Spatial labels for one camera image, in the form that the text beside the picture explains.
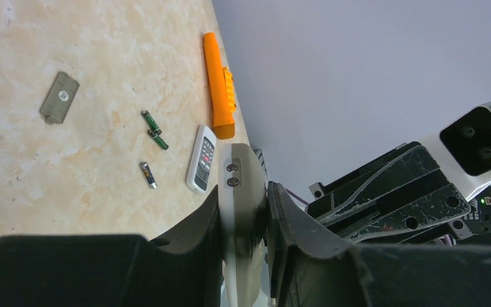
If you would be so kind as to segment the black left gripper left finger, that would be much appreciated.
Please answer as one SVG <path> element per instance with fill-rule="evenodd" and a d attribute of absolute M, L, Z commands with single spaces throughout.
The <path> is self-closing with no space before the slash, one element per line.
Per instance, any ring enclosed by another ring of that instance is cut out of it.
<path fill-rule="evenodd" d="M 0 237 L 0 306 L 218 306 L 217 189 L 158 237 Z"/>

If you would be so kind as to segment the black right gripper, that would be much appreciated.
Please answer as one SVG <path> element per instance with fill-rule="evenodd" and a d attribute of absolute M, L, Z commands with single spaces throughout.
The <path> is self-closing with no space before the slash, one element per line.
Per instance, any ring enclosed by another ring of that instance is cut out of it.
<path fill-rule="evenodd" d="M 306 212 L 325 215 L 325 227 L 353 243 L 491 246 L 491 187 L 468 202 L 453 184 L 440 184 L 440 166 L 417 141 L 313 194 Z"/>

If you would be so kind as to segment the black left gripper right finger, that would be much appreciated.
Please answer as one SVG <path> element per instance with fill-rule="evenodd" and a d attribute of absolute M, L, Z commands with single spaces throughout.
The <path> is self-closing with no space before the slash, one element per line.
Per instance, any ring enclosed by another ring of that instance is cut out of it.
<path fill-rule="evenodd" d="M 491 246 L 352 244 L 267 189 L 278 306 L 491 306 Z"/>

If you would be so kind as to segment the grey remote control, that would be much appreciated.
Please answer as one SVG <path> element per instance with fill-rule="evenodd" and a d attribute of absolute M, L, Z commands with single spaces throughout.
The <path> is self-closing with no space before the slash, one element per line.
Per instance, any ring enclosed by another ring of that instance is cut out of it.
<path fill-rule="evenodd" d="M 222 146 L 218 207 L 224 284 L 230 306 L 253 306 L 261 288 L 266 222 L 264 172 L 245 143 Z"/>

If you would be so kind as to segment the black battery nearer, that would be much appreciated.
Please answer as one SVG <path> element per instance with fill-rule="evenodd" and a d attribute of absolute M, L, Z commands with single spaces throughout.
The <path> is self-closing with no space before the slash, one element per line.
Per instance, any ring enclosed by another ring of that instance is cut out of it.
<path fill-rule="evenodd" d="M 140 162 L 139 167 L 143 172 L 146 183 L 151 189 L 157 188 L 157 182 L 147 162 Z"/>

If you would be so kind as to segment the grey battery cover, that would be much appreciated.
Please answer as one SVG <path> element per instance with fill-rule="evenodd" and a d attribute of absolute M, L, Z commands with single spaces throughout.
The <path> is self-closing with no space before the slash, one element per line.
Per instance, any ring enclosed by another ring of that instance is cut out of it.
<path fill-rule="evenodd" d="M 40 108 L 46 124 L 62 124 L 78 92 L 79 83 L 66 72 L 58 72 Z"/>

